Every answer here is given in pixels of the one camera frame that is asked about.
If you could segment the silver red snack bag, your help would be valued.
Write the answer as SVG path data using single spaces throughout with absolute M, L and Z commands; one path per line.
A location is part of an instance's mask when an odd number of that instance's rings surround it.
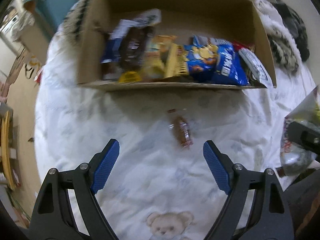
M 278 175 L 297 176 L 319 166 L 319 86 L 284 119 Z

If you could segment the brown cardboard box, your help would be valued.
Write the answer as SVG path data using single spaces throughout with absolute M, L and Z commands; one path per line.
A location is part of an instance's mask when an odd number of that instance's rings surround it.
M 223 38 L 254 45 L 255 54 L 272 81 L 276 80 L 273 55 L 266 29 L 253 0 L 90 0 L 82 24 L 76 82 L 105 91 L 151 87 L 198 88 L 198 84 L 180 82 L 116 83 L 102 79 L 100 59 L 105 48 L 104 32 L 118 22 L 134 18 L 140 12 L 159 9 L 162 20 L 158 34 L 177 36 L 186 44 L 192 35 Z

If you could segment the dark clothes pile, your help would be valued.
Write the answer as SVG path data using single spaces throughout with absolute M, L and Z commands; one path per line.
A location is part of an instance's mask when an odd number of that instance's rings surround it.
M 310 57 L 310 51 L 308 48 L 308 35 L 304 21 L 282 0 L 276 0 L 276 2 L 272 4 L 280 14 L 284 26 L 289 30 L 295 40 L 302 61 L 307 61 Z

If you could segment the yellow chip bag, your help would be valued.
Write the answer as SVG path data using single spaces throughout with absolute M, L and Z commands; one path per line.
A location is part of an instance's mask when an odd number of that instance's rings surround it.
M 163 79 L 175 35 L 156 35 L 145 50 L 140 76 L 143 81 Z

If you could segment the blue cookie snack bag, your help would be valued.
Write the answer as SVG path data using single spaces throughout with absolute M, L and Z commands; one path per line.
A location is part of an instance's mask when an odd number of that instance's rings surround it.
M 193 36 L 183 46 L 189 76 L 197 83 L 247 86 L 249 81 L 240 56 L 231 42 L 221 38 Z

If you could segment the white floral bed sheet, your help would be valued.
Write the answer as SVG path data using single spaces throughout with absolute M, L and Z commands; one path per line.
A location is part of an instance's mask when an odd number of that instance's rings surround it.
M 315 88 L 307 66 L 276 68 L 277 87 L 246 90 L 145 89 L 107 93 L 76 84 L 78 48 L 62 31 L 52 38 L 35 105 L 39 176 L 72 170 L 117 139 L 120 154 L 101 209 L 120 239 L 150 239 L 151 218 L 168 212 L 190 218 L 183 238 L 204 239 L 226 195 L 203 157 L 211 140 L 235 163 L 263 171 L 280 166 L 283 122 Z M 167 110 L 185 109 L 193 144 L 183 148 Z

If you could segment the small brown chocolate bar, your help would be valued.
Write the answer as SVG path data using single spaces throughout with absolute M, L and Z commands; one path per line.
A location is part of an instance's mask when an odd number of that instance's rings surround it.
M 183 148 L 190 147 L 193 144 L 193 140 L 185 109 L 180 110 L 173 108 L 167 110 L 167 114 L 170 121 L 169 128 L 178 143 Z

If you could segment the yellow striped snack box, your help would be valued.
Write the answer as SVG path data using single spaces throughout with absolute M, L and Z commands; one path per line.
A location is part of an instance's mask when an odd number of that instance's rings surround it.
M 188 52 L 183 45 L 173 43 L 170 47 L 165 65 L 165 78 L 189 75 Z

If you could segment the beige black patterned fuzzy blanket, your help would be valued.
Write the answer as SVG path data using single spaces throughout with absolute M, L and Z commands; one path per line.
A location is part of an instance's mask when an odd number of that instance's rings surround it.
M 78 0 L 65 16 L 59 26 L 66 40 L 73 46 L 78 46 L 84 29 L 84 21 L 92 0 Z

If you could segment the blue white snack pack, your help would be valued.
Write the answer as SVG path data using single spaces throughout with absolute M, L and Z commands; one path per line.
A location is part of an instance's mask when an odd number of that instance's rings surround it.
M 104 53 L 101 57 L 101 63 L 118 62 L 120 59 L 120 46 L 132 27 L 138 27 L 139 23 L 132 20 L 120 20 L 116 28 L 110 34 L 110 37 L 106 41 Z

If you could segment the dark brown chocolate pack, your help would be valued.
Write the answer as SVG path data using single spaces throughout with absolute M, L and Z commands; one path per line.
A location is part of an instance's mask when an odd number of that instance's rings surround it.
M 131 27 L 119 47 L 119 64 L 123 70 L 137 71 L 141 68 L 147 45 L 154 35 L 154 27 Z

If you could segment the wooden yellow rack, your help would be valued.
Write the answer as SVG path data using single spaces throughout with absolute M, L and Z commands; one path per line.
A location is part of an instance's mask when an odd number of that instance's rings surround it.
M 10 112 L 6 111 L 1 119 L 1 165 L 6 185 L 11 191 L 19 187 L 20 182 L 16 179 L 14 169 L 11 166 L 11 148 L 10 148 Z

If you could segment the white black logo packet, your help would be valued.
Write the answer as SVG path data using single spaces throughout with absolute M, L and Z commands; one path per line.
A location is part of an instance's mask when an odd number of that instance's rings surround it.
M 136 16 L 133 21 L 141 28 L 155 26 L 161 23 L 162 13 L 159 9 L 150 9 Z

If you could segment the white silver snack wrapper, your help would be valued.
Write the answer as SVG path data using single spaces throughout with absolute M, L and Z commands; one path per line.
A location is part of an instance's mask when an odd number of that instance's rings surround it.
M 247 48 L 241 48 L 238 51 L 240 57 L 247 64 L 256 81 L 264 85 L 266 88 L 273 88 L 273 82 L 270 75 L 265 69 L 258 57 Z

